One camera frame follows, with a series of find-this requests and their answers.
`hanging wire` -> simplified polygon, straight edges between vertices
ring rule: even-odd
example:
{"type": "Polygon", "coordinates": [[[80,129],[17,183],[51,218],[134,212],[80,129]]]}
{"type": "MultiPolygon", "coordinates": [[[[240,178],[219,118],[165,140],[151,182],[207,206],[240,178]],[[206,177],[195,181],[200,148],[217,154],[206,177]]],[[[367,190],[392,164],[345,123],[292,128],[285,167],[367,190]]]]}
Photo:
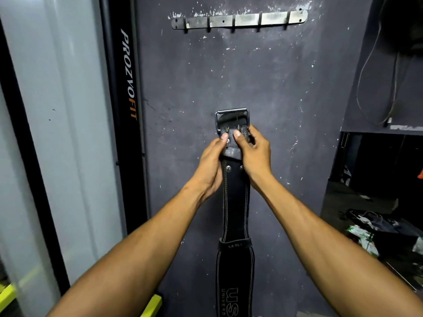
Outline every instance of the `hanging wire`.
{"type": "Polygon", "coordinates": [[[381,122],[374,122],[374,121],[370,120],[367,117],[367,115],[365,114],[364,110],[362,109],[362,107],[360,105],[360,101],[358,100],[358,90],[360,88],[361,76],[363,74],[364,68],[366,67],[367,62],[369,61],[371,55],[373,54],[373,51],[374,51],[374,49],[376,47],[376,44],[377,44],[377,42],[379,40],[380,32],[382,31],[382,12],[383,12],[383,9],[385,7],[385,4],[386,4],[386,0],[383,0],[382,7],[380,8],[380,12],[379,12],[379,21],[378,21],[379,27],[378,27],[376,39],[374,41],[373,47],[372,47],[372,49],[371,49],[371,51],[370,51],[370,53],[369,53],[366,61],[364,62],[363,67],[361,68],[360,76],[358,77],[357,90],[355,92],[355,100],[357,101],[358,108],[363,113],[363,116],[365,117],[365,119],[368,122],[372,123],[373,125],[381,125],[381,124],[385,123],[389,119],[389,117],[391,116],[391,114],[392,114],[392,112],[394,111],[394,108],[395,108],[396,96],[397,96],[397,88],[398,88],[397,87],[397,80],[398,80],[398,65],[399,65],[399,56],[400,56],[399,55],[399,52],[397,52],[397,54],[395,56],[395,62],[394,62],[394,76],[393,76],[394,90],[393,90],[393,95],[392,95],[391,108],[389,109],[389,112],[388,112],[387,116],[383,119],[383,121],[381,121],[381,122]]]}

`dark gray painted wall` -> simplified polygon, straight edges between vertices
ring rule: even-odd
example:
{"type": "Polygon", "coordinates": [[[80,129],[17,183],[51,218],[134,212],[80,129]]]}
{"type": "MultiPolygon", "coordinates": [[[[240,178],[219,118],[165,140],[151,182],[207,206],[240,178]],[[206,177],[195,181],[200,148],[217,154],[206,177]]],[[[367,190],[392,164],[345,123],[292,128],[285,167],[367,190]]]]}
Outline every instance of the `dark gray painted wall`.
{"type": "MultiPolygon", "coordinates": [[[[148,190],[155,214],[193,174],[216,136],[214,112],[248,107],[272,143],[274,175],[320,213],[371,0],[137,0],[148,190]],[[305,24],[183,31],[172,12],[309,9],[305,24]]],[[[166,316],[215,316],[222,191],[199,210],[159,290],[166,316]]],[[[252,191],[254,316],[334,316],[282,227],[252,191]]]]}
{"type": "MultiPolygon", "coordinates": [[[[383,125],[368,122],[356,102],[357,83],[360,71],[376,39],[378,14],[383,0],[374,0],[370,10],[360,59],[345,113],[342,130],[350,132],[402,133],[423,135],[423,131],[391,130],[383,125]]],[[[382,121],[390,109],[395,53],[384,38],[378,40],[375,50],[363,70],[359,88],[359,101],[366,116],[377,123],[382,121]]],[[[399,92],[392,114],[392,125],[423,127],[423,58],[401,57],[399,61],[399,92]]]]}

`weightlifting belt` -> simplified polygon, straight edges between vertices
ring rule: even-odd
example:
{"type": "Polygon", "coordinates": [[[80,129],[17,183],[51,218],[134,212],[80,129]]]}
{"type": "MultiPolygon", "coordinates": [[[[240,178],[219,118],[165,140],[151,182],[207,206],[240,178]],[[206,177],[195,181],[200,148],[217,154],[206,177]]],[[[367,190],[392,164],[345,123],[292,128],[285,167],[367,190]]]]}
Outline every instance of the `weightlifting belt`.
{"type": "Polygon", "coordinates": [[[251,317],[254,252],[248,234],[250,179],[243,169],[242,152],[234,139],[234,130],[239,129],[248,140],[248,110],[218,111],[216,125],[219,135],[229,134],[228,144],[220,158],[223,236],[219,239],[216,261],[217,317],[251,317]]]}

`black stripe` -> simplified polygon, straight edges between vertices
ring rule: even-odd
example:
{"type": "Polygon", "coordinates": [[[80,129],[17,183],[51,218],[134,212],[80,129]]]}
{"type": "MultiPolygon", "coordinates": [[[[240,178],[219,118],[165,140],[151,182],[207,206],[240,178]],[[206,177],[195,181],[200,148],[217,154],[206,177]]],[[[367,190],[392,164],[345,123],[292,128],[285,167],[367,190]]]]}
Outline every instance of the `black stripe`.
{"type": "Polygon", "coordinates": [[[19,90],[18,81],[16,79],[12,58],[10,56],[1,20],[0,49],[0,58],[2,59],[2,65],[0,69],[0,85],[3,89],[6,106],[9,111],[13,126],[13,131],[15,133],[19,151],[22,156],[29,187],[34,198],[41,231],[43,233],[47,251],[50,256],[53,273],[56,277],[60,293],[61,295],[64,295],[70,287],[69,278],[66,272],[65,262],[62,257],[59,239],[57,237],[47,193],[41,175],[40,165],[38,163],[34,142],[32,140],[28,119],[25,112],[24,102],[19,90]]]}
{"type": "Polygon", "coordinates": [[[130,0],[100,0],[100,8],[119,159],[116,164],[121,175],[126,229],[130,234],[147,221],[131,3],[130,0]],[[125,49],[130,52],[127,58],[125,49]]]}

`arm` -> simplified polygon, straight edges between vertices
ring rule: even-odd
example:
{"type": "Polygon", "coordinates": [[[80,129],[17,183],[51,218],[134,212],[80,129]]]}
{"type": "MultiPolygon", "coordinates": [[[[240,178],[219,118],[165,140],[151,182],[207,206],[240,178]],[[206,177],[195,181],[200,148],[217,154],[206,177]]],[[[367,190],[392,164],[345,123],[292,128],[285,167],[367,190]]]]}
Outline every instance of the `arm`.
{"type": "Polygon", "coordinates": [[[316,216],[273,177],[270,143],[256,128],[249,130],[254,146],[239,133],[234,135],[252,186],[266,200],[305,269],[336,312],[342,317],[423,316],[423,303],[401,280],[316,216]]]}
{"type": "Polygon", "coordinates": [[[140,316],[197,209],[222,182],[219,154],[227,139],[213,140],[182,190],[82,275],[48,317],[140,316]]]}

